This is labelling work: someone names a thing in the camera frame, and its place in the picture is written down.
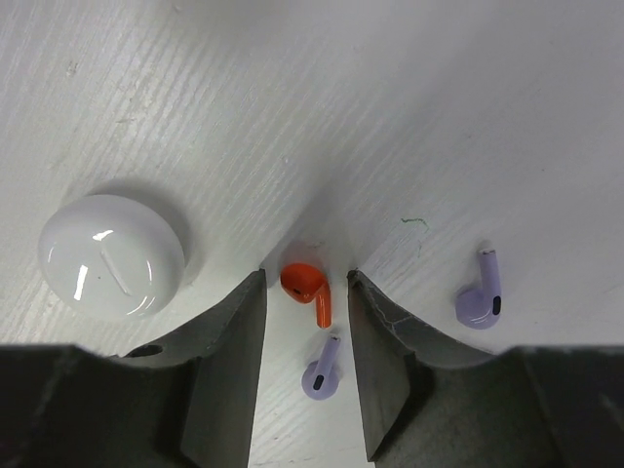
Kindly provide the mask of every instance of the wireless earbud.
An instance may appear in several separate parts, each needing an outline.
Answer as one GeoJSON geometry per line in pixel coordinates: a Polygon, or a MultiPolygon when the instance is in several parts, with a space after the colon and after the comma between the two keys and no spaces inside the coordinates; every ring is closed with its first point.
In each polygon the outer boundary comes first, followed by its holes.
{"type": "Polygon", "coordinates": [[[500,317],[501,289],[496,251],[477,253],[483,289],[473,288],[461,293],[455,301],[457,320],[466,327],[484,330],[493,327],[500,317]]]}
{"type": "Polygon", "coordinates": [[[334,364],[339,347],[340,338],[330,336],[323,347],[321,358],[303,373],[301,388],[312,400],[326,400],[338,389],[340,379],[334,364]]]}
{"type": "Polygon", "coordinates": [[[282,287],[297,302],[309,304],[316,299],[316,323],[322,329],[332,324],[332,293],[321,270],[306,263],[286,266],[280,275],[282,287]]]}

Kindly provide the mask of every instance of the white textured surface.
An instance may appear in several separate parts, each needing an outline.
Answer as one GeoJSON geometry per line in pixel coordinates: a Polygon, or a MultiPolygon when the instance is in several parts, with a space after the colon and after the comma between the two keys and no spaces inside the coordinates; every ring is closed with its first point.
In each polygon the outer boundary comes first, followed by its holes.
{"type": "MultiPolygon", "coordinates": [[[[623,26],[620,0],[0,1],[0,340],[126,352],[301,232],[334,278],[359,266],[469,343],[621,343],[623,26]],[[169,309],[124,326],[36,264],[46,219],[113,179],[193,241],[169,309]],[[452,298],[484,239],[504,315],[469,331],[452,298]]],[[[251,465],[363,466],[348,346],[335,399],[306,401],[313,320],[269,299],[251,465]]]]}

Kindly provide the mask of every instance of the lavender earbud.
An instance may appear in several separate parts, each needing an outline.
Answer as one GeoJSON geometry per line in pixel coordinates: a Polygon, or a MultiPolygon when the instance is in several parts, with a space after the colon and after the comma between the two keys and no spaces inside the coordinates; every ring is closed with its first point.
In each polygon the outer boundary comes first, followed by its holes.
{"type": "Polygon", "coordinates": [[[339,377],[334,363],[340,347],[340,338],[330,336],[325,343],[321,358],[303,373],[301,387],[312,400],[326,400],[338,389],[339,377]]]}
{"type": "Polygon", "coordinates": [[[500,317],[501,290],[496,251],[479,251],[479,266],[483,289],[473,288],[461,293],[455,301],[457,320],[466,327],[485,330],[493,327],[500,317]]]}

